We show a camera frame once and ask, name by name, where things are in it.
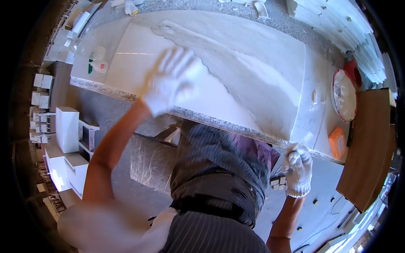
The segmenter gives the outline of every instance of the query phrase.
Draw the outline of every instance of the concrete floor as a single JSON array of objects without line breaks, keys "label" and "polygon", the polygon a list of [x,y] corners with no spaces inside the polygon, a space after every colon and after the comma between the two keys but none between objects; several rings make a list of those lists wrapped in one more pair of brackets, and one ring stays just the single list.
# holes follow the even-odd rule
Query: concrete floor
[{"label": "concrete floor", "polygon": [[[284,0],[267,1],[265,6],[271,19],[268,21],[260,20],[259,22],[281,30],[304,42],[337,67],[343,66],[343,56],[335,46],[313,31],[311,27],[288,17],[286,2]],[[254,21],[257,20],[256,10],[251,7],[244,7],[234,2],[219,3],[216,0],[150,1],[140,5],[139,8],[141,13],[193,9],[220,12]],[[109,3],[107,3],[92,19],[87,29],[122,17],[126,17],[123,14],[123,9],[116,10],[111,8]],[[80,112],[82,120],[99,125],[100,131],[96,132],[97,146],[107,131],[129,109],[131,104],[69,85],[70,71],[71,65],[61,62],[52,65],[51,73],[55,76],[55,81],[51,94],[50,111],[55,111],[56,106],[70,106]],[[166,129],[169,124],[176,123],[179,120],[181,119],[167,114],[156,119],[147,119],[136,132],[154,136]],[[171,197],[154,191],[152,188],[148,188],[130,178],[129,146],[127,145],[117,167],[113,171],[112,183],[114,195],[117,199],[141,207],[150,217],[156,216],[170,205],[172,201]],[[276,164],[275,169],[280,165],[284,153],[283,149],[276,149],[281,153],[281,158]],[[351,203],[335,191],[342,170],[343,166],[341,165],[314,159],[312,189],[306,198],[297,224],[297,227],[302,227],[303,229],[295,231],[292,237],[291,248],[293,251],[303,245],[311,244],[308,252],[313,252],[321,247],[327,239],[341,234],[341,232],[337,231],[337,226],[353,208]],[[286,198],[285,191],[272,191],[270,188],[267,190],[266,195],[268,199],[254,229],[264,241],[267,240],[272,222],[279,214]],[[319,201],[317,205],[313,204],[315,199]]]}]

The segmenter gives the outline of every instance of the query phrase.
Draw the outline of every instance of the person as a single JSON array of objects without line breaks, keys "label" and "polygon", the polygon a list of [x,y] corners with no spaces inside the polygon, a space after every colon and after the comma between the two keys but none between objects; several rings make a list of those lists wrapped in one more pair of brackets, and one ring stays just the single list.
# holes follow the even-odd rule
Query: person
[{"label": "person", "polygon": [[[201,66],[200,59],[182,47],[163,54],[146,93],[97,147],[87,169],[83,201],[114,199],[111,172],[130,137],[144,118],[190,99],[197,92],[193,80]],[[125,244],[117,252],[291,252],[290,239],[311,188],[312,159],[304,146],[287,148],[283,169],[288,196],[266,243],[252,228],[265,201],[269,166],[240,152],[228,132],[188,120],[181,126],[177,149],[170,181],[173,203],[155,218],[143,243]]]}]

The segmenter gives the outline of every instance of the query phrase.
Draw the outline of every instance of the plastic bottle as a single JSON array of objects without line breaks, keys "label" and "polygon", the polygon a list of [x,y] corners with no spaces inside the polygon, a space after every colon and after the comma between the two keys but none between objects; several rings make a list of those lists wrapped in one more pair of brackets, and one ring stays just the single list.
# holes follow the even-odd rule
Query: plastic bottle
[{"label": "plastic bottle", "polygon": [[104,47],[96,45],[92,40],[77,38],[71,41],[69,47],[70,51],[75,55],[80,55],[93,61],[104,59]]},{"label": "plastic bottle", "polygon": [[92,61],[89,64],[93,66],[95,71],[100,73],[106,73],[108,70],[108,63],[106,61]]}]

